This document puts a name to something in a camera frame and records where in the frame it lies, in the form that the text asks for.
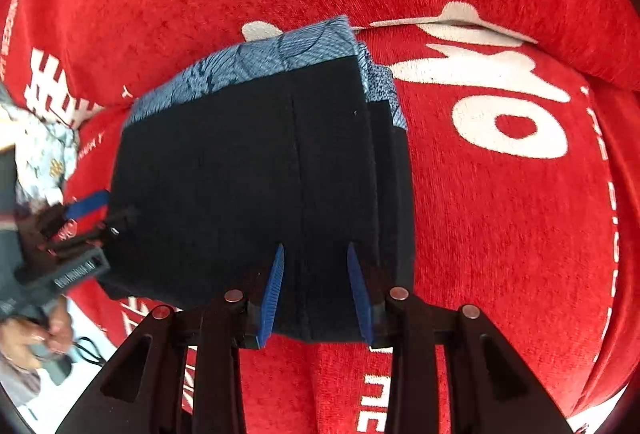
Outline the person's left hand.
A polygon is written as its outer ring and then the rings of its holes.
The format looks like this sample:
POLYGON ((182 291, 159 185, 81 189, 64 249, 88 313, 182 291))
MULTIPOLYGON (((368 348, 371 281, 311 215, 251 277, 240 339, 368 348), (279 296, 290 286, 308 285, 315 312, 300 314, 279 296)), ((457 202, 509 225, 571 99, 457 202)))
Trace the person's left hand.
POLYGON ((43 345, 49 352, 66 354, 73 341, 72 317, 67 310, 67 300, 58 297, 49 314, 49 326, 43 328, 27 318, 10 318, 1 324, 1 353, 15 366, 24 370, 41 367, 30 347, 43 345))

